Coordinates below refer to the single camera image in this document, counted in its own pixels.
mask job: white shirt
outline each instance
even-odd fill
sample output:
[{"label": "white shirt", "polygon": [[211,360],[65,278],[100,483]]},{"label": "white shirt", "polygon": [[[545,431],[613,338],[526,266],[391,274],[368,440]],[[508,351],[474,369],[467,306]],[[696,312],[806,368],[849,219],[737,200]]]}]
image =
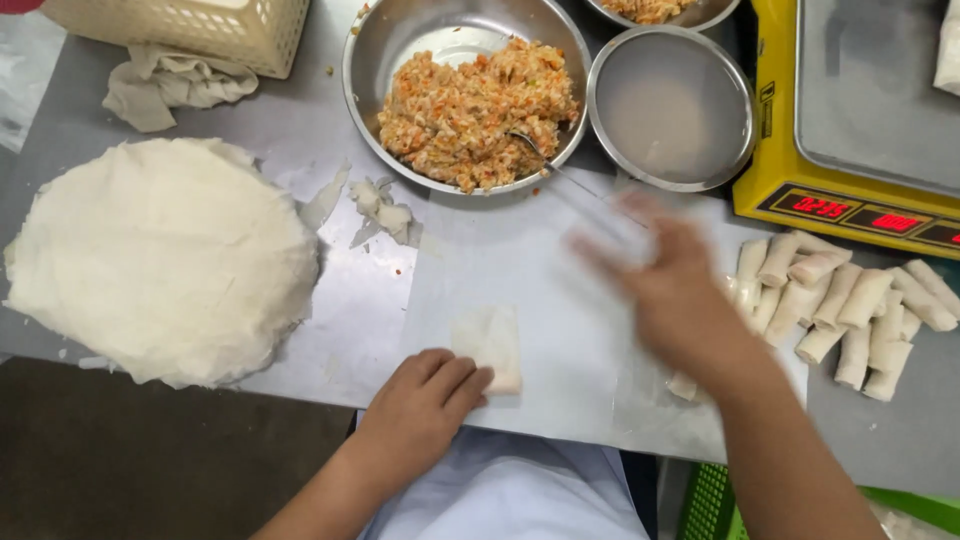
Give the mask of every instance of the white shirt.
[{"label": "white shirt", "polygon": [[466,427],[360,538],[649,540],[617,451]]}]

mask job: spoon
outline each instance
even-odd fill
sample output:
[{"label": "spoon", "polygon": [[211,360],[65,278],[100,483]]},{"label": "spoon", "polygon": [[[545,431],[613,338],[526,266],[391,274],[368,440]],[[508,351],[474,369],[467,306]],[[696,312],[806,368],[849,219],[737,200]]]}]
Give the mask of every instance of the spoon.
[{"label": "spoon", "polygon": [[[597,199],[599,199],[603,204],[605,204],[605,205],[607,205],[608,207],[610,207],[611,209],[613,209],[616,213],[618,213],[618,214],[620,214],[620,215],[623,215],[624,217],[626,217],[627,219],[633,221],[634,223],[637,223],[640,227],[642,227],[642,228],[644,228],[644,229],[647,228],[646,225],[643,225],[642,223],[637,222],[633,217],[631,217],[631,216],[623,213],[622,211],[620,211],[619,209],[617,209],[616,207],[614,207],[613,205],[611,205],[611,204],[608,203],[607,201],[604,201],[603,197],[600,197],[599,195],[597,195],[597,194],[594,193],[593,191],[587,189],[587,187],[586,187],[585,185],[580,184],[580,183],[577,182],[576,180],[573,180],[572,178],[569,177],[569,175],[566,175],[566,174],[565,174],[564,172],[562,172],[559,168],[557,168],[556,166],[554,166],[554,164],[551,163],[550,160],[548,160],[548,159],[546,158],[546,156],[543,155],[543,153],[540,151],[540,147],[537,146],[537,143],[534,142],[534,139],[530,138],[530,136],[528,136],[528,135],[526,135],[526,134],[522,134],[522,133],[520,133],[520,132],[516,132],[516,131],[509,131],[509,132],[507,132],[507,135],[514,136],[514,137],[516,137],[516,138],[518,138],[518,139],[526,142],[527,145],[530,147],[530,149],[533,150],[533,151],[537,154],[537,156],[540,157],[541,160],[543,160],[543,168],[546,169],[550,174],[557,174],[557,175],[560,175],[560,176],[566,178],[567,180],[573,182],[573,183],[576,184],[578,187],[580,187],[581,189],[583,189],[584,191],[586,191],[587,193],[589,193],[591,196],[596,197]],[[608,224],[605,220],[601,219],[601,218],[600,218],[598,215],[596,215],[596,213],[594,213],[592,210],[589,210],[589,209],[587,209],[586,207],[584,207],[582,204],[580,204],[580,202],[576,201],[573,197],[570,197],[570,196],[567,196],[567,195],[562,195],[562,198],[566,201],[566,203],[567,203],[568,205],[570,205],[570,206],[573,207],[575,210],[577,210],[578,212],[580,212],[581,215],[585,216],[586,218],[589,218],[590,221],[592,221],[594,224],[598,225],[601,229],[603,229],[605,233],[609,234],[610,236],[612,236],[613,238],[615,238],[615,239],[616,239],[617,241],[619,241],[620,243],[626,243],[626,239],[623,237],[622,234],[620,234],[619,232],[615,231],[610,224]]]}]

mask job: blurred hand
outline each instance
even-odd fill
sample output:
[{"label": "blurred hand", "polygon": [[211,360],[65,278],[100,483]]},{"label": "blurred hand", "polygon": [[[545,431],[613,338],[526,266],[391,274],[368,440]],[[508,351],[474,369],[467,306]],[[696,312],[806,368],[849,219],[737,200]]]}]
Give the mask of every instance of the blurred hand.
[{"label": "blurred hand", "polygon": [[717,286],[710,254],[692,224],[668,217],[650,198],[624,195],[621,209],[657,236],[647,266],[577,235],[571,248],[636,305],[636,336],[660,360],[716,396],[744,369],[768,356]]},{"label": "blurred hand", "polygon": [[477,369],[446,349],[410,356],[344,446],[392,496],[440,461],[467,414],[487,404],[482,392],[492,380],[491,368]]}]

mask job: stainless steel bowl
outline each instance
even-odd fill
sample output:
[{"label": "stainless steel bowl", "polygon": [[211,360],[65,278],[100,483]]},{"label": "stainless steel bowl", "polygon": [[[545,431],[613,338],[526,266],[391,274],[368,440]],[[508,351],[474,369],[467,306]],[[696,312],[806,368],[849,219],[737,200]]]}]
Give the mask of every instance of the stainless steel bowl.
[{"label": "stainless steel bowl", "polygon": [[[624,26],[626,28],[635,28],[640,25],[634,21],[622,17],[616,12],[612,12],[603,7],[603,0],[587,0],[587,2],[609,20]],[[664,24],[679,26],[692,30],[693,32],[703,32],[707,28],[716,26],[723,19],[730,16],[733,10],[740,5],[740,0],[697,0],[696,3],[687,6],[679,15],[670,17]]]},{"label": "stainless steel bowl", "polygon": [[590,70],[587,109],[620,168],[670,191],[729,181],[756,146],[746,75],[714,41],[675,26],[637,27],[611,40]]},{"label": "stainless steel bowl", "polygon": [[[433,51],[438,63],[473,61],[477,54],[500,50],[510,36],[539,40],[564,50],[573,97],[581,105],[580,120],[560,133],[560,147],[551,160],[560,166],[570,157],[587,129],[587,76],[590,53],[573,20],[553,0],[380,0],[358,22],[356,35],[344,50],[344,93],[353,122],[378,156],[404,177],[447,193],[458,187],[429,179],[394,158],[380,145],[376,115],[390,91],[394,74],[414,53]],[[536,182],[540,174],[517,179],[475,195],[513,191]]]}]

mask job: digital scale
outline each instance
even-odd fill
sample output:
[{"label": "digital scale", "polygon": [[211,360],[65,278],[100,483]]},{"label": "digital scale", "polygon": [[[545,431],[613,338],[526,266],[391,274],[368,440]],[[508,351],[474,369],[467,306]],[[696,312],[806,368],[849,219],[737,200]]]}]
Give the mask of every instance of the digital scale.
[{"label": "digital scale", "polygon": [[960,97],[932,86],[931,4],[754,0],[760,137],[737,214],[960,259]]}]

